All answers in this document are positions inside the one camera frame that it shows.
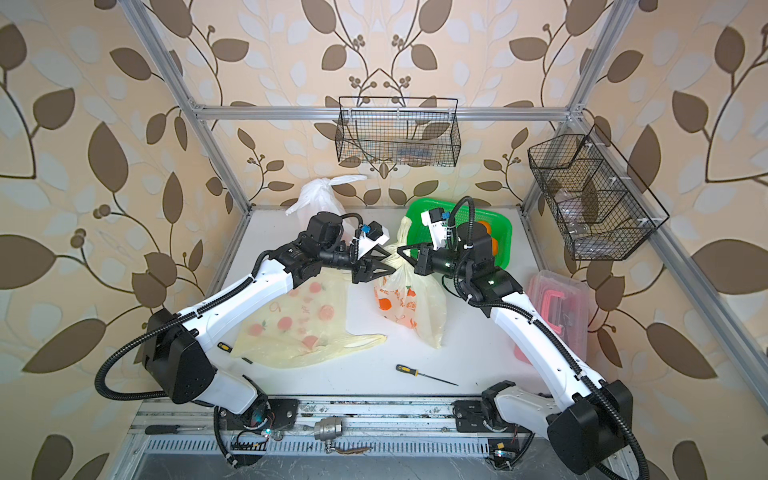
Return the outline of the white plastic bag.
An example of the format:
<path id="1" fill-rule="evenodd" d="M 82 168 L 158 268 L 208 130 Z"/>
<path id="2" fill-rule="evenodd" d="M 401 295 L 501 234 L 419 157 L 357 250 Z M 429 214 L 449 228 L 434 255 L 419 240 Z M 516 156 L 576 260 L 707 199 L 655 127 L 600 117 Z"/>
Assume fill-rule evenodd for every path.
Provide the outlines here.
<path id="1" fill-rule="evenodd" d="M 357 174 L 312 180 L 301 188 L 297 201 L 286 210 L 286 215 L 296 215 L 302 230 L 308 226 L 310 218 L 319 212 L 343 215 L 346 211 L 337 199 L 333 188 L 351 187 L 353 183 L 365 179 L 366 176 Z"/>

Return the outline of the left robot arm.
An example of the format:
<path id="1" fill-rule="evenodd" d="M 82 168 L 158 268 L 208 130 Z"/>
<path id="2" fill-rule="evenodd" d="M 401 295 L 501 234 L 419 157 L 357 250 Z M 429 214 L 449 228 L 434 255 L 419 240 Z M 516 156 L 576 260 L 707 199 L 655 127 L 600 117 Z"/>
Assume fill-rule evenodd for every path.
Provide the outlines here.
<path id="1" fill-rule="evenodd" d="M 268 396 L 247 376 L 235 377 L 215 367 L 209 351 L 259 308 L 295 290 L 325 268 L 347 271 L 353 283 L 367 283 L 393 273 L 385 264 L 389 231 L 380 223 L 358 223 L 345 241 L 347 215 L 321 211 L 312 216 L 297 237 L 262 252 L 252 271 L 241 280 L 196 305 L 171 313 L 162 308 L 149 319 L 146 331 L 110 355 L 94 378 L 96 392 L 113 401 L 169 398 L 175 404 L 192 402 L 213 410 L 213 430 L 219 451 L 232 467 L 239 462 L 224 443 L 221 422 L 227 415 L 245 430 L 270 433 L 276 419 Z M 107 376 L 118 360 L 132 350 L 143 352 L 142 363 L 159 385 L 149 392 L 119 392 Z"/>

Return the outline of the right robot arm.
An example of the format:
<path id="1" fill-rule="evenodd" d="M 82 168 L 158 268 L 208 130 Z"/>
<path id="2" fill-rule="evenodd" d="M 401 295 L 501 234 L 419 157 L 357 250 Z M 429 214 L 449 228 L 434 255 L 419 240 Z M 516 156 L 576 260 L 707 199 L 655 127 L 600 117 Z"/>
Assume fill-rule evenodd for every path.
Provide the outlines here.
<path id="1" fill-rule="evenodd" d="M 485 402 L 488 422 L 521 425 L 548 440 L 575 474 L 597 469 L 616 479 L 618 473 L 606 462 L 629 449 L 638 478 L 649 478 L 648 460 L 631 428 L 631 392 L 620 381 L 605 381 L 583 361 L 544 320 L 519 282 L 497 265 L 492 237 L 476 218 L 473 198 L 465 196 L 450 209 L 425 209 L 412 223 L 426 229 L 430 238 L 400 247 L 399 255 L 417 275 L 452 280 L 455 294 L 512 339 L 549 391 L 542 397 L 513 382 L 495 385 Z"/>

